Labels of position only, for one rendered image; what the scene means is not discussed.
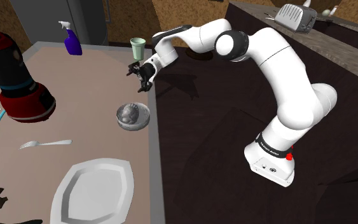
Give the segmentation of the silver toaster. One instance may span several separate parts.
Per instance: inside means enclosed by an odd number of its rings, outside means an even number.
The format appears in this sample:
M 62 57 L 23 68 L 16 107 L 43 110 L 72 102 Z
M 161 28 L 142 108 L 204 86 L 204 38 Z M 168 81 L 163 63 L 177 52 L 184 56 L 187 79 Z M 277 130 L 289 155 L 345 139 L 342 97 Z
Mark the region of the silver toaster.
M 285 4 L 277 12 L 274 22 L 297 33 L 309 33 L 316 21 L 317 12 L 307 6 Z

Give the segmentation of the dark robot stand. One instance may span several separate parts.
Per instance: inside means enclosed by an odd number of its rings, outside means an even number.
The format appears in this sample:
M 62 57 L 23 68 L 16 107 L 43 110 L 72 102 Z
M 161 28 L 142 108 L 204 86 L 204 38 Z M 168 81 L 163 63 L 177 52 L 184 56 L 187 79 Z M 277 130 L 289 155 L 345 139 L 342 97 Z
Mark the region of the dark robot stand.
M 306 59 L 310 80 L 332 85 L 338 101 L 294 145 L 284 188 L 244 157 L 277 110 L 257 65 L 178 53 L 155 83 L 167 224 L 358 224 L 356 75 Z

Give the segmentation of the red and black appliance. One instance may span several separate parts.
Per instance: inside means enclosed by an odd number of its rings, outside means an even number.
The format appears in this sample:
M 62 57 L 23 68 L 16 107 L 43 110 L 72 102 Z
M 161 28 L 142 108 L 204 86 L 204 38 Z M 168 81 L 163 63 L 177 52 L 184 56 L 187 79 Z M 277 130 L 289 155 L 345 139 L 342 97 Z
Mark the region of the red and black appliance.
M 16 42 L 0 32 L 0 103 L 7 115 L 21 123 L 42 122 L 52 115 L 56 100 L 29 73 Z

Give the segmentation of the dark counter cabinet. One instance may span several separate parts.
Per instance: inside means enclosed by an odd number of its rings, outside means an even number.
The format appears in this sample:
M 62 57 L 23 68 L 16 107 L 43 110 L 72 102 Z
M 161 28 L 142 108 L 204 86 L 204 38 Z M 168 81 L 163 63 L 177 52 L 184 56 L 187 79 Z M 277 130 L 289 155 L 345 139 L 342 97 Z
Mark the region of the dark counter cabinet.
M 277 25 L 265 17 L 272 14 L 274 7 L 231 1 L 228 4 L 225 19 L 230 21 L 234 29 L 254 34 L 264 27 L 272 27 L 286 39 L 293 39 L 319 55 L 338 64 L 342 68 L 358 76 L 358 49 L 342 41 L 334 39 L 319 31 L 311 30 L 308 34 L 296 34 Z

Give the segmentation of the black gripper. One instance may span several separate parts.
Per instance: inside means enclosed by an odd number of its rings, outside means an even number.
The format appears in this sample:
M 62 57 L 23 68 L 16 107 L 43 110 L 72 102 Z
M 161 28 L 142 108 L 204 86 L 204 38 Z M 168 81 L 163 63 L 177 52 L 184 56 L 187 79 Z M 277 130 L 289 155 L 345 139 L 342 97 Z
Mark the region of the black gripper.
M 140 62 L 136 61 L 128 65 L 128 73 L 127 76 L 131 74 L 136 74 L 139 76 L 141 87 L 138 89 L 138 93 L 140 92 L 148 92 L 151 87 L 152 83 L 151 78 L 155 75 L 156 70 L 154 65 L 152 63 L 144 63 L 142 66 L 140 66 Z

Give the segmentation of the blue spray bottle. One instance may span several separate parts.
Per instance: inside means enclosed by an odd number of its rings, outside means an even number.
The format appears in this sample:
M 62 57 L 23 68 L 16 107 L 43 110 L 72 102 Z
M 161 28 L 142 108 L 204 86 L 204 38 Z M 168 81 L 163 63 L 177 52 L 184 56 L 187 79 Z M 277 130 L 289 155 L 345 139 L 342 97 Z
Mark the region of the blue spray bottle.
M 67 52 L 70 55 L 82 55 L 81 44 L 74 31 L 71 29 L 71 23 L 65 21 L 59 21 L 59 23 L 62 25 L 62 28 L 66 29 L 68 34 L 68 37 L 64 40 Z

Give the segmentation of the white oval plate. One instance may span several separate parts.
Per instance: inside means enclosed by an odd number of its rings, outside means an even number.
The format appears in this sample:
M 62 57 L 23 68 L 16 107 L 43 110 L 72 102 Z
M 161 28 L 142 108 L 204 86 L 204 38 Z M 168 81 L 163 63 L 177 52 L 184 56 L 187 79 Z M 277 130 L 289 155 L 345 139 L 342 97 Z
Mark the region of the white oval plate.
M 53 198 L 50 224 L 123 224 L 133 195 L 130 162 L 98 158 L 73 165 Z

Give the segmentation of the silver fork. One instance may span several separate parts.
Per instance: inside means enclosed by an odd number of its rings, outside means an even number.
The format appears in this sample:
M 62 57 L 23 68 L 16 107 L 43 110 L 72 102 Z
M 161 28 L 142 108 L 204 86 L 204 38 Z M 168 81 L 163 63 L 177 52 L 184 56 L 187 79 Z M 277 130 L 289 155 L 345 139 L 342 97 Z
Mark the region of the silver fork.
M 38 141 L 30 141 L 28 143 L 25 143 L 23 145 L 21 145 L 19 147 L 19 149 L 24 149 L 27 147 L 34 147 L 34 146 L 47 146 L 47 145 L 68 145 L 71 144 L 72 140 L 68 139 L 68 140 L 61 140 L 61 141 L 55 141 L 55 142 L 50 142 L 50 143 L 40 143 Z

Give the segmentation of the pale green cup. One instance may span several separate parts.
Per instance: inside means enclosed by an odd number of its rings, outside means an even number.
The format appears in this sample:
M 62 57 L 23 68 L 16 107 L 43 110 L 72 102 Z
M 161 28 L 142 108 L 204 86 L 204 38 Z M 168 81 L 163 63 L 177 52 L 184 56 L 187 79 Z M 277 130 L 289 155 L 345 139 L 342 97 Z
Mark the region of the pale green cup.
M 143 38 L 131 38 L 130 43 L 132 45 L 134 59 L 143 60 L 146 40 Z

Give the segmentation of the grey bowl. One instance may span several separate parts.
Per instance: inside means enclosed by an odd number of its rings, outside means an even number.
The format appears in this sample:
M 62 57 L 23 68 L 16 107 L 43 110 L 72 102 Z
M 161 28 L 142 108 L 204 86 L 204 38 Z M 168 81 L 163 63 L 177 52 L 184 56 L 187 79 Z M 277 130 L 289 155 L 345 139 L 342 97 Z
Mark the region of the grey bowl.
M 150 111 L 143 103 L 131 102 L 118 108 L 116 119 L 118 125 L 124 130 L 138 131 L 148 125 Z

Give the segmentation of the grey refrigerator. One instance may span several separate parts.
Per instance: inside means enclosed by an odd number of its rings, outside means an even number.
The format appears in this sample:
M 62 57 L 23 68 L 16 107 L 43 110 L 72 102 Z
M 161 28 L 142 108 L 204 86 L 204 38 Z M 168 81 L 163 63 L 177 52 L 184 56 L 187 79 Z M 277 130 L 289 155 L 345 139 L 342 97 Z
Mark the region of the grey refrigerator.
M 71 30 L 85 45 L 107 45 L 107 24 L 111 19 L 104 4 L 108 0 L 10 0 L 29 41 L 62 43 L 68 34 L 61 26 L 69 22 Z

